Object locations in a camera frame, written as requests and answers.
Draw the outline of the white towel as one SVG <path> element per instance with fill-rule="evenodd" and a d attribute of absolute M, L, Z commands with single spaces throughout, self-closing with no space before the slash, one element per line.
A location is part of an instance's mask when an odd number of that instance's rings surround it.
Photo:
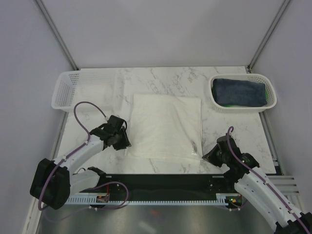
<path fill-rule="evenodd" d="M 174 161 L 202 156 L 201 99 L 134 94 L 127 156 Z"/>

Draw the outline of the dark blue towel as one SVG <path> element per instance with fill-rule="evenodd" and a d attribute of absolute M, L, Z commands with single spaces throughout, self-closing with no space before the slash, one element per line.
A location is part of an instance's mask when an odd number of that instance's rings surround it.
<path fill-rule="evenodd" d="M 265 84 L 248 80 L 217 78 L 212 94 L 221 106 L 262 107 L 267 104 Z"/>

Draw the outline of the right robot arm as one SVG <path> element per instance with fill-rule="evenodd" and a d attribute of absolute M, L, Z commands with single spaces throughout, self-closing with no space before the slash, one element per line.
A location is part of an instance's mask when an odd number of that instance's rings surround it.
<path fill-rule="evenodd" d="M 223 187 L 237 191 L 265 218 L 276 234 L 310 234 L 312 214 L 303 213 L 270 181 L 249 153 L 242 153 L 234 139 L 225 135 L 203 157 L 216 167 L 226 165 Z"/>

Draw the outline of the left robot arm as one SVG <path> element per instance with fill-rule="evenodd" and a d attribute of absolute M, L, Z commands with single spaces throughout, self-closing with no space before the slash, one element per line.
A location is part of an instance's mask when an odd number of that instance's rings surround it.
<path fill-rule="evenodd" d="M 70 152 L 49 160 L 44 158 L 38 163 L 30 195 L 39 203 L 57 210 L 72 195 L 84 190 L 95 192 L 105 190 L 107 181 L 101 177 L 104 172 L 90 167 L 82 173 L 76 171 L 90 158 L 113 147 L 116 151 L 131 146 L 125 120 L 111 115 L 107 122 L 88 132 L 87 139 Z"/>

